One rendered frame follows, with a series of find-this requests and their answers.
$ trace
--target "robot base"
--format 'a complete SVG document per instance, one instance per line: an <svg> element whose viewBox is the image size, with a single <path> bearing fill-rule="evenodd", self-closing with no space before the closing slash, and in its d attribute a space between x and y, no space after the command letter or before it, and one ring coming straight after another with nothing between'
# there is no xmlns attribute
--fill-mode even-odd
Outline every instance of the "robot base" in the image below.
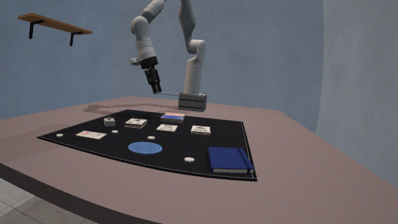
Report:
<svg viewBox="0 0 398 224"><path fill-rule="evenodd" d="M178 109L185 111L203 112L206 109L207 95L203 93L189 94L180 93L178 95Z"/></svg>

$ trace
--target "shelf bracket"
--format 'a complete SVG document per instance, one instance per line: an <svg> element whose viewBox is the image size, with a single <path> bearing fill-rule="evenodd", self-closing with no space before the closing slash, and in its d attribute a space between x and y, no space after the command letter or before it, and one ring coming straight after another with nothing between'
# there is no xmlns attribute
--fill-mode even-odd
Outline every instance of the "shelf bracket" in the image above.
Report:
<svg viewBox="0 0 398 224"><path fill-rule="evenodd" d="M44 23L44 20L41 19L39 21L31 22L31 29L29 30L29 39L33 38L33 26L39 23Z"/></svg>
<svg viewBox="0 0 398 224"><path fill-rule="evenodd" d="M83 33L83 31L71 33L71 34L70 34L70 44L69 44L69 46L71 46L71 45L73 44L73 35L75 35L75 34L82 34L82 33Z"/></svg>

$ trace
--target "white round piece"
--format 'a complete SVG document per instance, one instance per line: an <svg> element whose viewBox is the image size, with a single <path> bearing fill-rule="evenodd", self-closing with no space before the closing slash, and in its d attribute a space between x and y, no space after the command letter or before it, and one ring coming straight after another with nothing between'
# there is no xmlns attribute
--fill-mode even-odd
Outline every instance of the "white round piece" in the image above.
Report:
<svg viewBox="0 0 398 224"><path fill-rule="evenodd" d="M185 162L194 162L195 161L195 159L192 157L185 157L184 160L185 160Z"/></svg>

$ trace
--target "blue disc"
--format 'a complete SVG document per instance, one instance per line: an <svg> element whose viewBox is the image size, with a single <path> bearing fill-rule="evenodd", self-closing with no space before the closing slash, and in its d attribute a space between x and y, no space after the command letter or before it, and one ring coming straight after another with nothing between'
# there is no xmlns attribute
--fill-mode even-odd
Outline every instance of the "blue disc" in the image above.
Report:
<svg viewBox="0 0 398 224"><path fill-rule="evenodd" d="M162 147L151 142L134 142L129 145L129 150L138 154L150 155L162 151Z"/></svg>

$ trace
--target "floor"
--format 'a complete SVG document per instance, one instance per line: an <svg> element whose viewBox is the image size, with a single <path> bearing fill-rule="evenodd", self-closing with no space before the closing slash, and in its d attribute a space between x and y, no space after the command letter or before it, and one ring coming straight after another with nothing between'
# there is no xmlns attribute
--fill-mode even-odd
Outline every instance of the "floor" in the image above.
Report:
<svg viewBox="0 0 398 224"><path fill-rule="evenodd" d="M0 224L96 224L0 179Z"/></svg>

